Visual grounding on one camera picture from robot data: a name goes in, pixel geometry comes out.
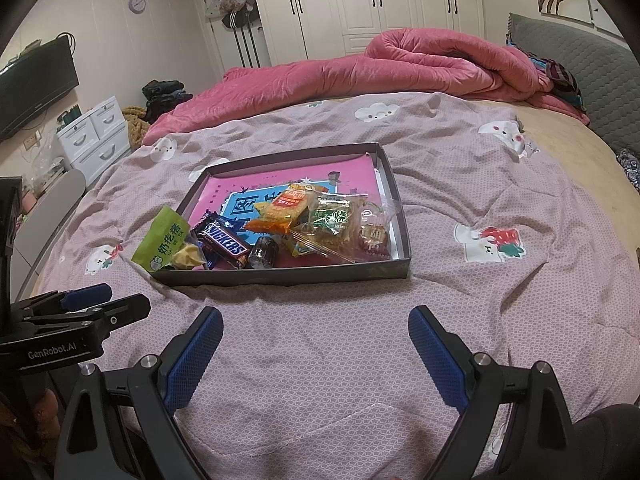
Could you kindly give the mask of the left hand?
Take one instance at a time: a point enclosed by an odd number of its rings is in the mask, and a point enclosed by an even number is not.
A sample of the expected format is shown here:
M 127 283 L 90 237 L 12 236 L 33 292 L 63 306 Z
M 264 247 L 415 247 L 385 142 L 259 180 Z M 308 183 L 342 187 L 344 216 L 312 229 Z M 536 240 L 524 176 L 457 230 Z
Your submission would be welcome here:
M 2 479 L 52 479 L 60 432 L 45 374 L 1 379 Z

